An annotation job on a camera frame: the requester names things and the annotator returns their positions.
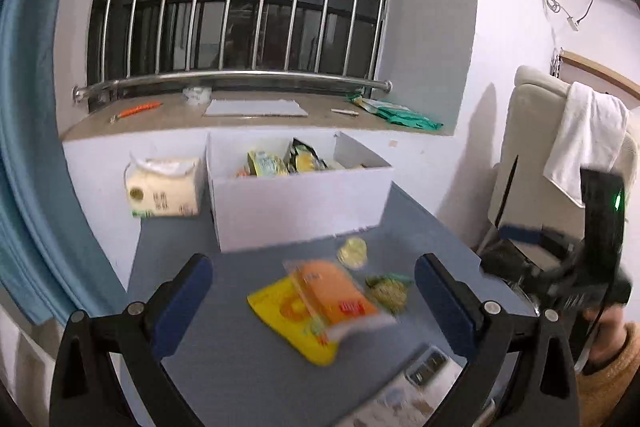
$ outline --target food packaging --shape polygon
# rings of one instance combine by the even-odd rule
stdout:
[[[134,217],[194,216],[200,211],[205,172],[200,158],[132,158],[124,173]]]
[[[378,277],[367,277],[365,295],[392,315],[401,314],[407,301],[407,291],[414,282],[409,277],[388,273]]]
[[[289,172],[326,171],[329,168],[318,157],[313,147],[309,147],[298,138],[294,138],[291,145],[289,145],[284,163]]]
[[[396,321],[369,301],[335,261],[287,261],[284,266],[314,318],[314,333],[328,342]]]
[[[246,155],[249,174],[252,176],[286,176],[289,174],[283,161],[265,151],[249,151]]]
[[[309,362],[330,365],[334,361],[338,344],[313,334],[313,318],[291,277],[280,279],[246,299],[255,314]]]

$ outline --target snack package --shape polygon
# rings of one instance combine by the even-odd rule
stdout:
[[[247,165],[241,167],[236,171],[236,178],[244,178],[246,176],[250,176],[249,167]]]
[[[388,310],[392,315],[398,315],[404,311],[407,290],[414,283],[411,278],[397,273],[367,277],[365,282],[367,298]]]
[[[249,173],[252,176],[286,176],[289,174],[280,158],[265,151],[249,151],[247,153]]]
[[[289,172],[326,171],[329,168],[312,147],[302,143],[298,138],[294,138],[289,145],[284,163]]]
[[[291,261],[285,268],[314,318],[315,330],[328,342],[396,321],[366,298],[338,262]]]
[[[314,320],[291,277],[258,290],[246,299],[255,314],[309,362],[329,365],[334,361],[338,344],[329,343],[316,334]]]

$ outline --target person's hand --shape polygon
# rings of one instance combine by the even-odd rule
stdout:
[[[588,321],[594,321],[598,311],[585,310],[582,315]],[[623,307],[614,305],[604,310],[597,327],[596,338],[589,353],[589,362],[600,364],[613,359],[625,345],[626,328]]]

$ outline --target green snack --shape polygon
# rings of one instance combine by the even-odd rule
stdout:
[[[368,299],[387,309],[393,315],[404,311],[407,288],[413,283],[409,277],[390,273],[380,277],[369,277],[366,283],[369,287],[366,291]]]
[[[297,138],[294,138],[291,145],[289,145],[284,163],[287,165],[289,172],[325,171],[329,168],[318,157],[313,147],[309,147]]]
[[[252,176],[282,176],[289,174],[280,158],[265,151],[249,151],[247,163]]]

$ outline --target blue gripper pad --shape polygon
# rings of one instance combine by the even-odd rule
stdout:
[[[510,241],[518,241],[527,245],[539,245],[541,238],[539,229],[527,229],[514,225],[500,227],[498,235],[500,235],[500,239],[509,239]]]
[[[213,267],[208,257],[194,254],[178,275],[160,286],[149,301],[152,312],[151,350],[156,360],[172,356],[211,288]]]
[[[448,277],[438,273],[430,261],[431,256],[435,257],[427,254],[415,262],[415,285],[453,352],[470,361],[476,353],[475,324],[450,286],[459,283],[448,273]]]

